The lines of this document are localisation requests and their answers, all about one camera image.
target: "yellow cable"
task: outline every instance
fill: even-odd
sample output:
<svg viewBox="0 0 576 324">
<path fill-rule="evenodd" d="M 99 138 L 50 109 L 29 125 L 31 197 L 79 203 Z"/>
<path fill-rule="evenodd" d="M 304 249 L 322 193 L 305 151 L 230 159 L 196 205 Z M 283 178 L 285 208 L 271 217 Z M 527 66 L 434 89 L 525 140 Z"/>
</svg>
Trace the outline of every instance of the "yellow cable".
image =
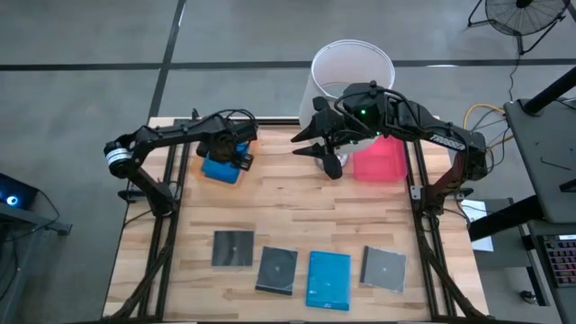
<svg viewBox="0 0 576 324">
<path fill-rule="evenodd" d="M 489 108 L 489 109 L 495 110 L 497 112 L 504 113 L 503 109 L 498 108 L 497 106 L 495 106 L 493 104 L 477 103 L 477 104 L 473 105 L 472 107 L 468 108 L 468 111 L 466 112 L 466 115 L 464 116 L 464 123 L 463 123 L 464 129 L 466 129 L 466 126 L 468 124 L 468 117 L 470 117 L 470 113 L 472 113 L 472 111 L 474 109 L 479 108 L 479 107 Z"/>
</svg>

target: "fan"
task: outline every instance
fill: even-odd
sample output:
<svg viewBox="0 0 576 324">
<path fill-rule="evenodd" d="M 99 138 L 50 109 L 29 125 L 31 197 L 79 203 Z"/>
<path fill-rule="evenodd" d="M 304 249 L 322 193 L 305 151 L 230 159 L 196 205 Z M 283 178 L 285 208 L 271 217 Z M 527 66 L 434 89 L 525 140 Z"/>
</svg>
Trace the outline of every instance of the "fan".
<svg viewBox="0 0 576 324">
<path fill-rule="evenodd" d="M 468 27 L 489 23 L 498 32 L 516 36 L 518 52 L 524 55 L 532 50 L 546 34 L 562 19 L 570 0 L 486 0 L 486 20 L 472 22 L 472 16 L 482 0 L 468 17 Z M 522 36 L 546 31 L 527 50 L 524 50 Z"/>
</svg>

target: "metal bracket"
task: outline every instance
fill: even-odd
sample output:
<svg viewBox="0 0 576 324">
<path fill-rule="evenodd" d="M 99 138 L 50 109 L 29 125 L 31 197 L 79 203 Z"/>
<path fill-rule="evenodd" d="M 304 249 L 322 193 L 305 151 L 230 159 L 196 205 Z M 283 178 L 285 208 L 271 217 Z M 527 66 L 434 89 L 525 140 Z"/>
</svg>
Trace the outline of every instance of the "metal bracket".
<svg viewBox="0 0 576 324">
<path fill-rule="evenodd" d="M 470 194 L 467 193 L 466 189 L 463 189 L 459 192 L 454 193 L 453 195 L 449 195 L 446 197 L 448 200 L 455 200 L 457 202 L 461 202 L 466 198 L 466 196 Z M 411 185 L 410 186 L 410 195 L 412 196 L 412 200 L 418 201 L 422 199 L 422 186 L 421 185 Z"/>
<path fill-rule="evenodd" d="M 410 186 L 410 195 L 412 196 L 412 200 L 420 200 L 422 199 L 422 186 L 421 185 L 411 185 Z"/>
</svg>

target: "pink container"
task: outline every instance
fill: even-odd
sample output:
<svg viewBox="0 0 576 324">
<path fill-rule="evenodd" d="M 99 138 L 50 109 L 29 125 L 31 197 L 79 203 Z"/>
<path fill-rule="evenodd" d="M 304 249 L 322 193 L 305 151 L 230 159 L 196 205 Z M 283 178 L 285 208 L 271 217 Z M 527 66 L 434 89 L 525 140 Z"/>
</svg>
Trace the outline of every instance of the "pink container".
<svg viewBox="0 0 576 324">
<path fill-rule="evenodd" d="M 369 148 L 352 153 L 354 179 L 396 183 L 406 177 L 406 158 L 401 140 L 380 137 Z"/>
</svg>

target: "keyboard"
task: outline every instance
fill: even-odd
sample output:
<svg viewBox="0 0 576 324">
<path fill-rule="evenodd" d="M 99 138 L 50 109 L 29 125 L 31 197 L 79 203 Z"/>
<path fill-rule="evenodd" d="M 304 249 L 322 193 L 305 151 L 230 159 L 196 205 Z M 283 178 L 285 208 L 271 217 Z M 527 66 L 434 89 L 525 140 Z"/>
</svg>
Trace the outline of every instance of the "keyboard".
<svg viewBox="0 0 576 324">
<path fill-rule="evenodd" d="M 576 235 L 542 236 L 555 286 L 576 287 Z"/>
</svg>

